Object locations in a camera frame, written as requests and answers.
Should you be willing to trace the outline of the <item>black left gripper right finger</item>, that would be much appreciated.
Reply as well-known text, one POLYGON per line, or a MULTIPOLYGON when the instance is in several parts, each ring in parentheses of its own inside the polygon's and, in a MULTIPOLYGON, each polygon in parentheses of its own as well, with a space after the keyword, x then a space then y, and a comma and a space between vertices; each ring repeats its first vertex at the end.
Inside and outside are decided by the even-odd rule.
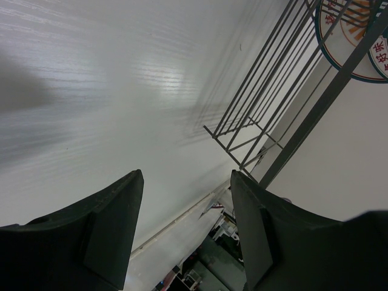
POLYGON ((387 212, 308 212, 241 172, 230 179, 246 290, 386 290, 387 212))

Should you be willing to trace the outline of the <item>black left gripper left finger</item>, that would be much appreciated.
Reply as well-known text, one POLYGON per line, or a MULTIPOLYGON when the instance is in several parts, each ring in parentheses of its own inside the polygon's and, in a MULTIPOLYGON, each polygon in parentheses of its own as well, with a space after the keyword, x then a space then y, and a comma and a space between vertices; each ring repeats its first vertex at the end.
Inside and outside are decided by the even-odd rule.
POLYGON ((108 187, 27 224, 1 228, 2 290, 122 290, 144 178, 108 187))

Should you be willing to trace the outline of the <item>green rim plate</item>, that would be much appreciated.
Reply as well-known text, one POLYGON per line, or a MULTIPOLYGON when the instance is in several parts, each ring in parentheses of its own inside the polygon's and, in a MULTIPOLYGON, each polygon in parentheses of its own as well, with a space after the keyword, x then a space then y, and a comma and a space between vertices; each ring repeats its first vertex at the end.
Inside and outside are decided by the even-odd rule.
POLYGON ((388 72, 388 51, 387 51, 387 33, 380 35, 371 46, 368 52, 369 59, 378 72, 387 80, 388 72))

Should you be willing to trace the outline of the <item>orange sunburst plate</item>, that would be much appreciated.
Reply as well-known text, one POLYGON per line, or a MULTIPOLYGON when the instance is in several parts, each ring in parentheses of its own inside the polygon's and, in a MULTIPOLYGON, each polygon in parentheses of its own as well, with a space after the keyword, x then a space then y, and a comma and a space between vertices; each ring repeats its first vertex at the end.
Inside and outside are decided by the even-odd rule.
POLYGON ((321 1, 316 6, 315 31, 321 51, 330 64, 341 69, 367 32, 378 1, 321 1))

